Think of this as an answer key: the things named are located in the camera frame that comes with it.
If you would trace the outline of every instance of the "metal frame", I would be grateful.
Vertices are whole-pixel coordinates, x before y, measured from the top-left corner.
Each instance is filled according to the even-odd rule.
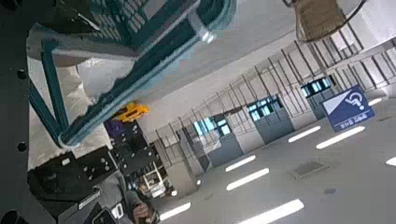
[[[79,143],[91,132],[91,130],[94,130],[98,125],[102,124],[116,113],[123,105],[126,105],[129,101],[134,99],[134,94],[138,90],[149,85],[153,77],[160,76],[161,71],[166,69],[169,64],[173,63],[187,49],[197,43],[199,37],[201,37],[202,40],[206,39],[206,42],[210,42],[209,39],[211,37],[214,38],[214,35],[212,35],[210,31],[228,24],[236,9],[235,0],[219,3],[221,4],[220,6],[210,6],[216,7],[217,11],[212,8],[207,8],[210,10],[204,12],[203,15],[197,15],[195,11],[191,12],[188,16],[191,27],[185,23],[181,23],[181,26],[187,25],[187,28],[192,29],[196,34],[187,32],[186,34],[188,35],[182,36],[182,40],[179,41],[181,45],[179,45],[177,41],[171,41],[174,50],[171,55],[168,55],[167,52],[163,50],[163,48],[165,48],[164,46],[168,45],[166,41],[169,41],[164,38],[166,40],[164,43],[159,43],[158,46],[154,47],[153,50],[137,61],[133,71],[128,76],[118,80],[109,92],[100,97],[96,105],[90,106],[87,113],[74,120],[70,126],[64,109],[59,80],[52,58],[52,52],[57,48],[58,43],[55,41],[43,42],[42,47],[44,52],[41,54],[41,59],[49,85],[50,98],[55,111],[57,124],[53,122],[53,117],[48,113],[48,109],[45,105],[42,104],[44,101],[39,94],[34,94],[31,101],[35,104],[34,109],[37,115],[46,123],[45,127],[49,130],[52,140],[62,148],[73,149],[78,147]],[[211,23],[205,18],[209,16],[212,16],[211,20],[213,21],[211,21]],[[169,35],[172,37],[179,37],[179,32],[175,30]]]
[[[243,106],[246,105],[246,104],[242,105],[242,103],[241,103],[241,101],[239,100],[238,95],[236,94],[236,91],[235,91],[235,89],[233,88],[233,85],[232,85],[231,83],[230,83],[230,88],[231,88],[231,90],[233,91],[233,94],[235,95],[235,98],[236,98],[236,100],[238,101],[238,104],[241,106],[242,111],[244,112],[244,116],[245,116],[245,118],[246,118],[245,121],[247,121],[247,123],[249,124],[249,127],[251,128],[251,123],[248,122],[248,115],[247,115],[247,112],[246,112],[245,109],[243,108]]]
[[[303,54],[303,51],[300,48],[300,45],[297,43],[297,41],[294,41],[295,46],[297,47],[297,50],[299,51],[301,57],[303,58],[305,65],[308,67],[309,71],[311,72],[312,78],[315,78],[315,72],[312,69],[311,64],[309,64],[308,60],[305,58],[305,55]]]
[[[293,67],[291,66],[291,61],[289,60],[288,56],[285,53],[285,50],[281,49],[280,50],[282,52],[283,57],[285,58],[286,62],[288,63],[289,69],[290,71],[293,73],[294,78],[297,80],[297,82],[301,85],[303,83],[302,81],[302,77],[300,77],[300,79],[297,77],[296,72],[294,71]]]
[[[230,92],[227,91],[227,94],[228,94],[228,97],[230,97],[231,102],[233,103],[233,109],[236,109],[236,104],[233,102],[233,97],[231,97]],[[242,127],[243,127],[244,130],[246,131],[247,129],[245,128],[244,121],[242,121],[242,117],[241,117],[241,115],[239,114],[239,111],[237,111],[236,114],[238,115],[238,118],[241,120],[241,125],[242,125]]]
[[[31,37],[31,41],[34,43],[32,47],[39,50],[41,39],[50,38],[62,43],[57,49],[62,54],[86,58],[103,57],[105,54],[107,58],[137,60],[183,22],[191,12],[198,8],[201,1],[187,0],[182,4],[178,1],[169,1],[165,6],[170,10],[157,12],[161,14],[159,18],[147,18],[146,15],[143,15],[144,13],[139,13],[147,2],[142,2],[140,6],[134,7],[129,4],[125,6],[124,1],[119,0],[87,2],[91,7],[94,21],[91,23],[96,27],[96,30],[101,29],[103,32],[96,31],[91,35],[70,36],[48,32],[47,29],[38,27],[35,35]]]
[[[382,70],[381,66],[379,65],[378,60],[375,58],[375,55],[373,55],[373,56],[371,57],[371,59],[372,59],[374,65],[375,65],[376,69],[378,70],[379,75],[381,75],[381,77],[384,79],[384,81],[389,85],[389,80],[388,80],[388,78],[385,76],[385,73],[384,73],[384,71]]]
[[[280,61],[277,61],[277,63],[279,64],[279,68],[280,68],[280,70],[282,71],[283,76],[285,76],[286,80],[288,81],[291,94],[294,95],[294,99],[295,99],[295,94],[294,94],[294,91],[293,91],[293,87],[291,86],[290,79],[288,78],[288,74],[286,73],[285,69],[283,68],[282,63],[281,63]],[[294,101],[291,99],[290,93],[287,94],[287,95],[289,96],[289,99],[290,99],[291,103],[293,104],[294,109],[296,110],[297,113],[299,113],[296,104],[295,104]]]
[[[52,138],[52,141],[60,147],[58,143],[58,137],[61,134],[61,126],[57,122],[57,120],[50,113],[49,108],[38,92],[35,84],[33,84],[32,80],[29,79],[29,101],[33,110],[37,113],[37,116],[40,118],[44,127],[47,129],[49,136]]]
[[[345,69],[342,69],[342,71],[343,71],[344,76],[346,77],[346,81],[347,81],[347,83],[349,84],[349,86],[350,86],[350,87],[353,87],[354,84],[352,83],[352,81],[350,80],[350,78],[347,76],[346,70],[345,70]]]
[[[373,84],[374,89],[376,89],[377,88],[377,86],[376,86],[377,84],[375,83],[375,81],[374,81],[369,69],[367,68],[366,64],[364,63],[364,61],[360,61],[360,64],[361,64],[361,67],[364,70],[364,73],[367,75],[367,77],[370,79],[371,83]]]
[[[0,5],[2,34],[0,52],[0,93],[2,97],[0,130],[2,156],[0,172],[4,183],[0,197],[2,223],[55,223],[41,203],[32,195],[27,184],[29,157],[29,72],[26,38],[31,27],[40,21],[44,11],[51,11],[52,2],[24,1],[10,10]]]

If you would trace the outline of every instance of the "overhead sign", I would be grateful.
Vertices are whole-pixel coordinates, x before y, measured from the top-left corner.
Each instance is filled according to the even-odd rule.
[[[360,86],[335,95],[322,106],[336,133],[375,116]]]

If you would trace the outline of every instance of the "fluorescent ceiling light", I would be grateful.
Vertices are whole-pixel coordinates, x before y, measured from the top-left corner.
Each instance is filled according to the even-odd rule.
[[[360,132],[364,131],[364,129],[366,129],[366,128],[362,127],[362,126],[359,126],[359,127],[354,128],[354,129],[351,129],[351,130],[349,130],[347,132],[340,133],[337,136],[335,136],[335,137],[333,137],[333,138],[331,138],[331,139],[329,139],[329,140],[327,140],[325,142],[322,142],[319,145],[317,145],[317,149],[323,149],[323,148],[328,147],[328,146],[330,146],[330,145],[332,145],[334,143],[340,142],[340,141],[342,141],[342,140],[344,140],[344,139],[346,139],[346,138],[348,138],[348,137],[350,137],[350,136],[352,136],[352,135],[354,135],[356,133],[360,133]]]
[[[254,155],[251,156],[251,157],[247,157],[246,159],[241,160],[241,161],[239,161],[237,163],[234,163],[233,165],[225,168],[225,172],[230,172],[231,170],[234,170],[234,169],[236,169],[236,168],[238,168],[240,166],[243,166],[243,165],[245,165],[245,164],[247,164],[247,163],[249,163],[251,161],[254,161],[254,160],[256,160],[256,156],[254,156]]]
[[[229,184],[227,186],[227,190],[233,190],[233,189],[239,188],[242,185],[245,185],[245,184],[247,184],[250,181],[253,181],[253,180],[257,179],[257,178],[260,178],[263,175],[267,175],[269,172],[270,172],[270,170],[268,168],[265,168],[263,170],[260,170],[260,171],[258,171],[256,173],[254,173],[254,174],[247,175],[247,176],[243,177],[242,179],[239,179],[239,180]]]
[[[270,211],[264,212],[256,217],[240,222],[238,224],[267,224],[274,222],[282,217],[289,216],[304,208],[304,204],[299,200],[294,200],[276,207]]]
[[[206,32],[203,36],[202,36],[202,40],[206,41],[209,38],[209,32]]]
[[[215,40],[215,39],[216,39],[216,36],[215,36],[215,35],[211,35],[211,36],[207,39],[207,43],[210,44],[210,43],[212,43],[213,40]]]
[[[164,221],[164,220],[168,219],[169,217],[174,217],[175,215],[185,212],[185,211],[189,210],[190,208],[191,208],[191,203],[185,203],[175,209],[172,209],[172,210],[160,215],[160,220]]]
[[[289,139],[289,142],[290,142],[290,143],[295,142],[295,141],[299,140],[300,138],[304,138],[304,137],[306,137],[307,135],[309,135],[309,134],[311,134],[311,133],[314,133],[314,132],[317,132],[317,131],[319,131],[319,130],[320,130],[320,126],[317,126],[317,127],[315,127],[315,128],[311,128],[311,129],[308,130],[308,131],[305,131],[305,132],[303,132],[303,133],[299,133],[299,134],[295,135],[294,137],[291,137],[291,138]]]
[[[378,104],[381,101],[382,101],[382,98],[376,98],[376,99],[374,99],[374,100],[369,102],[369,106],[376,105],[376,104]]]
[[[393,157],[392,159],[388,160],[387,165],[396,166],[396,157]]]

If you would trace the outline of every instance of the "ceiling vent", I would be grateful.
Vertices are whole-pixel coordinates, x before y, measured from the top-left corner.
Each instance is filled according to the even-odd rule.
[[[327,168],[329,168],[329,166],[325,165],[321,161],[309,161],[292,170],[291,174],[295,179],[304,179]]]

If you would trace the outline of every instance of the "window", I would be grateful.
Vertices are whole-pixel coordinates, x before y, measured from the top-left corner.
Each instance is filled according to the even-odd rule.
[[[330,87],[331,87],[330,81],[326,77],[324,77],[302,86],[301,90],[303,92],[304,97],[308,98],[318,93],[321,93],[322,91],[325,91]]]
[[[256,121],[263,118],[264,116],[268,116],[274,113],[275,110],[283,108],[283,105],[280,103],[279,99],[275,95],[253,103],[247,108],[251,118]]]
[[[225,123],[227,123],[227,121],[224,119],[224,120],[218,122],[218,125],[221,126],[221,125],[224,125]]]
[[[228,126],[227,120],[224,118],[224,115],[222,116],[222,120],[218,121],[218,132],[220,136],[224,136],[226,134],[231,133],[230,127]]]
[[[222,126],[221,127],[221,132],[222,132],[222,135],[226,135],[226,134],[231,133],[230,128],[228,127],[228,125]]]
[[[204,135],[212,130],[218,131],[220,136],[231,133],[231,129],[224,115],[216,115],[213,118],[196,121],[194,122],[194,127],[199,135]]]
[[[209,133],[210,131],[215,129],[215,126],[213,125],[210,118],[195,121],[194,127],[199,135],[204,135],[205,133]]]
[[[259,111],[257,111],[257,110],[255,110],[253,112],[250,112],[250,115],[251,115],[251,117],[253,118],[254,121],[259,120],[261,118],[260,114],[259,114]]]

